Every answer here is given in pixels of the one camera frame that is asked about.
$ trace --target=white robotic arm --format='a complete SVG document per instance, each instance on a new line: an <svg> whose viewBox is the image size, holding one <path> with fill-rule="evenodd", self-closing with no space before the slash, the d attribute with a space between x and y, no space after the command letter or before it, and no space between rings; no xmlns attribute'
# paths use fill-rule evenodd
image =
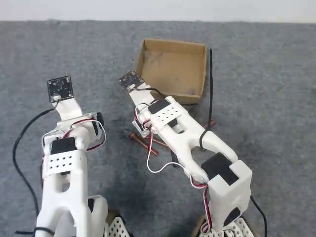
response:
<svg viewBox="0 0 316 237"><path fill-rule="evenodd" d="M51 102L58 103L61 121L42 138L44 182L35 236L107 236L108 205L102 196L88 197L85 156L106 140L103 119L96 113L82 114L70 77L49 81L48 91ZM98 140L99 145L89 147Z"/></svg>
<svg viewBox="0 0 316 237"><path fill-rule="evenodd" d="M132 122L143 137L157 134L177 156L187 176L207 184L210 194L209 209L212 228L221 231L239 217L248 207L252 171L238 160L236 153L213 132L202 137L203 148L216 153L199 166L191 149L200 146L205 129L195 121L171 96L155 100L150 91L155 90L135 72L129 72L118 82L129 92L136 105Z"/></svg>

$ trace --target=perforated white plate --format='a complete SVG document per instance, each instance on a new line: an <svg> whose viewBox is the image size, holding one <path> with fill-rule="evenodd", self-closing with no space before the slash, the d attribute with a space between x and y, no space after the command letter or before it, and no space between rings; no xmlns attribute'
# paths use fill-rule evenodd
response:
<svg viewBox="0 0 316 237"><path fill-rule="evenodd" d="M122 218L116 217L109 227L109 237L129 237Z"/></svg>
<svg viewBox="0 0 316 237"><path fill-rule="evenodd" d="M47 163L47 174L57 174L82 168L84 157L81 154L81 151L75 150L50 155Z"/></svg>
<svg viewBox="0 0 316 237"><path fill-rule="evenodd" d="M170 104L162 110L155 113L163 124L167 124L181 115L182 108L176 104Z"/></svg>
<svg viewBox="0 0 316 237"><path fill-rule="evenodd" d="M201 233L199 237L224 237L224 232L228 237L254 237L250 228L241 217L226 226L220 233L211 230L210 233L206 235Z"/></svg>

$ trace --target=circuit board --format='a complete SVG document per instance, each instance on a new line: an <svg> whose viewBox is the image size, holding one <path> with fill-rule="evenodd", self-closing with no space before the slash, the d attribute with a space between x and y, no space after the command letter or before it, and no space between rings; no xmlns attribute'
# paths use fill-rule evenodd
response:
<svg viewBox="0 0 316 237"><path fill-rule="evenodd" d="M137 87L139 87L145 81L135 72L130 71L125 74L123 77L118 79L118 83L128 92L130 93Z"/></svg>
<svg viewBox="0 0 316 237"><path fill-rule="evenodd" d="M47 81L48 95L51 103L74 97L71 77L65 76Z"/></svg>

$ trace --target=cardboard box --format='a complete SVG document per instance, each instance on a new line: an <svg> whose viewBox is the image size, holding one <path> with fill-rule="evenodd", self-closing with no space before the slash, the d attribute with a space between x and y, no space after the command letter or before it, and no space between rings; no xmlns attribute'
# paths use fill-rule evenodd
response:
<svg viewBox="0 0 316 237"><path fill-rule="evenodd" d="M163 39L145 39L136 72L147 84L179 103L201 100L207 49L204 44Z"/></svg>

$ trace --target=white wall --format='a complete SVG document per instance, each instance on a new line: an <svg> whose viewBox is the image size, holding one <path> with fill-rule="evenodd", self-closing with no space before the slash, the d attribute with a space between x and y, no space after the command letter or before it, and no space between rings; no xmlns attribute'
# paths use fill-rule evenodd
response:
<svg viewBox="0 0 316 237"><path fill-rule="evenodd" d="M316 23L316 0L0 0L0 20Z"/></svg>

